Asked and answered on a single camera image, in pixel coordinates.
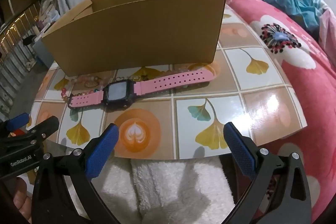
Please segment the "left hand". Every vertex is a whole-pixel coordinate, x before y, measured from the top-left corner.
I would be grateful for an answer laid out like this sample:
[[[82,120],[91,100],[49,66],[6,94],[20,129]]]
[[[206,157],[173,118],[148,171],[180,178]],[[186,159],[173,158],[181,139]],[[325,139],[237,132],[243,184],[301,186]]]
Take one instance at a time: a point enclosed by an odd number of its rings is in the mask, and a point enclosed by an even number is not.
[[[23,215],[29,223],[32,223],[31,198],[27,195],[27,184],[20,177],[17,177],[15,182],[15,191],[13,194],[14,205],[17,207],[21,215]]]

